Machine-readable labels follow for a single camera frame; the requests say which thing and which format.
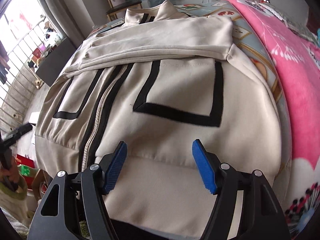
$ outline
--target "black seat cushion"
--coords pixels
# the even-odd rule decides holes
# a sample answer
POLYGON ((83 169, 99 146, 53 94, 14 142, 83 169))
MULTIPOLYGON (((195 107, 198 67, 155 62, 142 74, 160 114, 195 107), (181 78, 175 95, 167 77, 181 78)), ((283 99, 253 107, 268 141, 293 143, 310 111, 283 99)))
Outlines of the black seat cushion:
POLYGON ((106 15, 109 14, 109 13, 113 13, 113 12, 116 12, 118 10, 121 10, 121 9, 124 9, 124 8, 127 8, 127 7, 130 7, 132 5, 136 5, 136 4, 139 4, 139 3, 142 3, 141 0, 132 0, 132 1, 127 1, 125 3, 122 3, 122 4, 119 4, 117 6, 114 6, 113 8, 111 8, 110 10, 108 10, 106 12, 106 15))

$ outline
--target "cream zip-up jacket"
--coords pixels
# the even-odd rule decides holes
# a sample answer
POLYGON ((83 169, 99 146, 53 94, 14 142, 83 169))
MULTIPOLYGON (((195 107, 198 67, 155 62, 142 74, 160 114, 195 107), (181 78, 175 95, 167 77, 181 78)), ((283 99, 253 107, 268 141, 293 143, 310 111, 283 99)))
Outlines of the cream zip-up jacket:
MULTIPOLYGON (((41 169, 74 173, 124 141, 128 157, 105 198, 111 218, 171 239, 199 239, 215 196, 191 146, 272 184, 281 159, 276 105, 232 42, 227 17, 188 17, 169 2, 128 9, 125 24, 83 42, 50 88, 36 127, 41 169)), ((238 194, 233 225, 240 220, 238 194)))

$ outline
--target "chair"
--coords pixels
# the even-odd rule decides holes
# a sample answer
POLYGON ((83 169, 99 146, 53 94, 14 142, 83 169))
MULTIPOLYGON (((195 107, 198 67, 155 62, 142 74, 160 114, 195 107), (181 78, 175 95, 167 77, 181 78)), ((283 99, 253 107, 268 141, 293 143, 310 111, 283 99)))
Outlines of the chair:
POLYGON ((121 11, 127 10, 127 8, 139 7, 142 9, 141 0, 128 1, 114 7, 112 6, 111 0, 108 0, 108 3, 110 5, 110 9, 106 12, 106 15, 108 16, 109 21, 112 21, 111 17, 118 19, 116 14, 121 11))

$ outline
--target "curtain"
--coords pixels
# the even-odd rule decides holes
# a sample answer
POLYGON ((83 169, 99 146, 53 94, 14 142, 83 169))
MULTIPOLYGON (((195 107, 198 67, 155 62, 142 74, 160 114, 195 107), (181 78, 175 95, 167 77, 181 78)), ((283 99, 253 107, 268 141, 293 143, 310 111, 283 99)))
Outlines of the curtain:
POLYGON ((48 20, 63 36, 68 36, 77 48, 84 40, 76 21, 64 0, 38 0, 48 20))

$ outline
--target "metal zipper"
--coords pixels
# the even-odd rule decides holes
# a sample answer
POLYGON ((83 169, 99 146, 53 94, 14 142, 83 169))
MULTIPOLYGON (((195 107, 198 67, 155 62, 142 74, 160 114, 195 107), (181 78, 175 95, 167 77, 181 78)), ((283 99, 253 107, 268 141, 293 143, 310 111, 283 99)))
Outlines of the metal zipper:
POLYGON ((110 93, 112 87, 115 85, 115 83, 118 81, 118 79, 127 70, 127 67, 128 67, 128 64, 124 65, 124 67, 122 68, 121 72, 115 77, 115 79, 107 87, 107 89, 104 91, 102 97, 100 98, 100 101, 99 101, 99 104, 98 104, 98 107, 97 107, 96 116, 95 116, 95 119, 94 119, 93 129, 92 129, 91 134, 90 134, 90 136, 89 136, 89 138, 88 138, 88 140, 87 140, 87 142, 85 143, 85 146, 84 146, 81 171, 84 171, 86 166, 87 166, 88 151, 89 151, 90 145, 91 145, 94 137, 96 136, 96 133, 97 133, 97 130, 98 130, 98 127, 99 127, 100 118, 101 118, 101 110, 102 110, 102 106, 103 106, 103 104, 105 102, 105 99, 107 98, 107 96, 110 93))

